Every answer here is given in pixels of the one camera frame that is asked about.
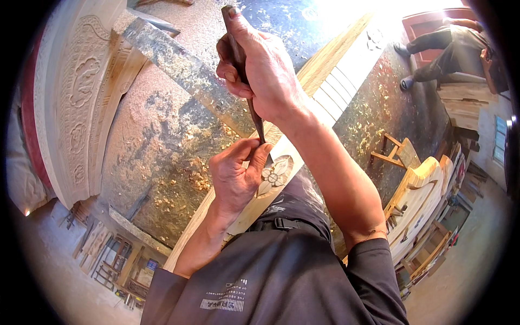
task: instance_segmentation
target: t-shirt sleeve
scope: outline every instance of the t-shirt sleeve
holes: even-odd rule
[[[155,270],[142,311],[141,325],[166,324],[188,279],[162,268]]]
[[[348,254],[346,272],[375,321],[408,324],[386,239],[376,238],[355,245]]]

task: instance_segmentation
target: wall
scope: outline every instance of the wall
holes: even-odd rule
[[[478,144],[479,152],[471,152],[471,160],[494,179],[500,187],[505,191],[505,174],[504,167],[493,159],[493,146],[495,144],[495,116],[500,117],[504,121],[511,118],[513,110],[511,103],[503,98],[498,97],[498,103],[491,102],[489,108],[480,109],[478,117],[478,134],[480,136]]]
[[[76,225],[67,230],[66,223],[58,227],[64,211],[51,215],[55,202],[18,218],[25,257],[50,305],[68,324],[139,324],[140,309],[131,311],[113,292],[84,274],[79,259],[72,258],[85,228]]]
[[[410,324],[459,323],[489,280],[504,245],[512,202],[488,180],[446,261],[411,288],[405,300]]]

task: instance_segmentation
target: carved wooden panel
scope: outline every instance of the carved wooden panel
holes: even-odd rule
[[[111,27],[125,0],[60,3],[43,36],[34,78],[34,114],[50,182],[67,208],[100,193],[108,129],[144,64]]]

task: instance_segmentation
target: dark t-shirt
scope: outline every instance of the dark t-shirt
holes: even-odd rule
[[[354,246],[344,268],[303,229],[242,234],[185,279],[157,269],[141,324],[408,324],[388,241]]]

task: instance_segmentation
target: wooden stool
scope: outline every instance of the wooden stool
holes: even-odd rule
[[[415,149],[413,148],[413,145],[408,138],[405,138],[401,143],[391,137],[388,133],[385,133],[385,137],[392,141],[395,144],[395,147],[388,156],[376,153],[374,151],[370,153],[372,156],[404,169],[408,169],[408,167],[417,168],[421,165],[421,161],[419,160],[419,157],[417,157],[417,153],[415,152]]]

